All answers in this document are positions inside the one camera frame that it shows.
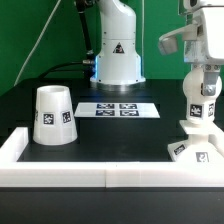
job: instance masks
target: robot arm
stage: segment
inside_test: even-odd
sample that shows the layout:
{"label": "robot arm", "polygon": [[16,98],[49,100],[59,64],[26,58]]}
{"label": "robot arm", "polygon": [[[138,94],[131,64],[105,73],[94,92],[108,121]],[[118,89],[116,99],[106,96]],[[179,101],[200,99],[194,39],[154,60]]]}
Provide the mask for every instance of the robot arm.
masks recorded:
{"label": "robot arm", "polygon": [[141,87],[145,78],[141,76],[141,58],[135,50],[134,10],[120,0],[75,0],[75,3],[82,22],[87,56],[91,54],[91,45],[83,14],[94,4],[100,9],[101,51],[95,59],[96,72],[90,85],[111,91]]}

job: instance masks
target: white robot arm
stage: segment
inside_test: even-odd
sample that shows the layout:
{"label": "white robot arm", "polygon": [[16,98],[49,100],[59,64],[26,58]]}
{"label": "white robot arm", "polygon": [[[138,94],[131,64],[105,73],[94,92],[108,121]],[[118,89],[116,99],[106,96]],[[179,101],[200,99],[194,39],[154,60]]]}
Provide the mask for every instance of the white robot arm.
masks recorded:
{"label": "white robot arm", "polygon": [[92,87],[125,91],[144,83],[135,50],[136,15],[120,0],[99,0],[102,48],[96,57]]}
{"label": "white robot arm", "polygon": [[174,161],[200,162],[199,155],[206,157],[207,162],[220,161],[220,156],[216,152],[217,144],[214,144],[215,148],[208,141],[211,139],[211,134],[221,133],[213,120],[216,98],[222,89],[219,74],[221,65],[224,64],[224,29],[221,28],[224,21],[224,1],[180,0],[179,2],[183,3],[188,18],[191,17],[190,23],[160,37],[159,48],[162,54],[177,51],[175,36],[183,35],[184,61],[192,64],[192,71],[187,74],[183,82],[187,98],[187,121],[180,123],[189,138],[170,144],[168,151]]}

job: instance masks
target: white cup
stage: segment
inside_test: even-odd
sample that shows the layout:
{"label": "white cup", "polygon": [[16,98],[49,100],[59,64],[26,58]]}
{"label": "white cup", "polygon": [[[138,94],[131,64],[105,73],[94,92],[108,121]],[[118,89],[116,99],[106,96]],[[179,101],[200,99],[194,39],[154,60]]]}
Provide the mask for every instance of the white cup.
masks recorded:
{"label": "white cup", "polygon": [[33,140],[42,145],[63,145],[77,138],[69,88],[37,89]]}

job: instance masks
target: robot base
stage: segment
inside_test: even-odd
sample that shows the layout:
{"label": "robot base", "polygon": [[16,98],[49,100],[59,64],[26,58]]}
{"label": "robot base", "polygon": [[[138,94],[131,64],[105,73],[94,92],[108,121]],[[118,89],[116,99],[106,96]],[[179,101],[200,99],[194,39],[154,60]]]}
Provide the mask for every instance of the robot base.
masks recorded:
{"label": "robot base", "polygon": [[142,78],[140,82],[136,82],[134,84],[122,84],[122,85],[114,85],[114,84],[105,84],[97,82],[96,79],[90,79],[90,87],[105,91],[111,92],[127,92],[135,89],[143,89],[145,87],[145,78]]}
{"label": "robot base", "polygon": [[209,142],[190,145],[181,141],[168,145],[168,151],[174,162],[223,163],[224,158]]}
{"label": "robot base", "polygon": [[180,121],[188,140],[168,145],[168,152],[175,162],[224,162],[223,156],[215,145],[209,143],[211,134],[219,134],[220,129],[210,122],[207,125],[195,125],[189,121]]}

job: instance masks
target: black cable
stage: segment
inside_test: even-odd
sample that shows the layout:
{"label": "black cable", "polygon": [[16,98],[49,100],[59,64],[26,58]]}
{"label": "black cable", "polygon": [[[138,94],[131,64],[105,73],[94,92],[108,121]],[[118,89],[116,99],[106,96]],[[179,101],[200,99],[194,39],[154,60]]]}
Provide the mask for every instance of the black cable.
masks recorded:
{"label": "black cable", "polygon": [[83,72],[83,69],[59,69],[59,70],[53,70],[51,72]]}
{"label": "black cable", "polygon": [[38,78],[39,79],[43,79],[50,72],[56,71],[56,69],[58,69],[58,68],[63,68],[63,67],[71,66],[71,65],[82,65],[82,64],[83,64],[82,61],[68,62],[68,63],[59,64],[59,65],[56,65],[56,66],[53,66],[53,67],[49,68],[47,71],[45,71],[41,75],[39,75]]}
{"label": "black cable", "polygon": [[81,21],[81,24],[82,24],[82,30],[83,30],[83,35],[84,35],[84,40],[85,40],[87,53],[91,52],[91,51],[93,52],[90,37],[89,37],[89,31],[88,31],[88,27],[87,27],[85,13],[84,12],[79,13],[79,18],[80,18],[80,21]]}
{"label": "black cable", "polygon": [[86,46],[86,56],[87,59],[94,60],[94,52],[93,48],[91,46],[90,36],[89,36],[89,30],[86,22],[86,16],[85,16],[85,10],[87,8],[90,8],[94,5],[95,1],[89,0],[75,0],[75,5],[77,8],[77,11],[79,13],[79,18],[82,25],[82,32],[84,36],[85,46]]}

